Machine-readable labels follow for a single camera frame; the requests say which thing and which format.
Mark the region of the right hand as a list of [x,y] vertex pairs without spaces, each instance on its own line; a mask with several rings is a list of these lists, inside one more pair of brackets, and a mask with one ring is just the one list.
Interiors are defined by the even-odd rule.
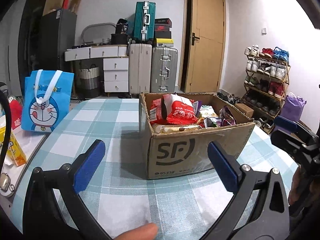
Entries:
[[300,197],[300,193],[298,193],[298,187],[303,178],[303,172],[301,166],[298,166],[295,174],[292,177],[291,190],[288,196],[289,205],[293,205]]

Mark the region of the left hand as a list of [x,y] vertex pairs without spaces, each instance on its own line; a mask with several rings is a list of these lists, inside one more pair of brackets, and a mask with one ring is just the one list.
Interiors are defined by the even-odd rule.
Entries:
[[127,231],[117,236],[115,240],[153,240],[158,233],[158,226],[155,223],[149,223],[136,229]]

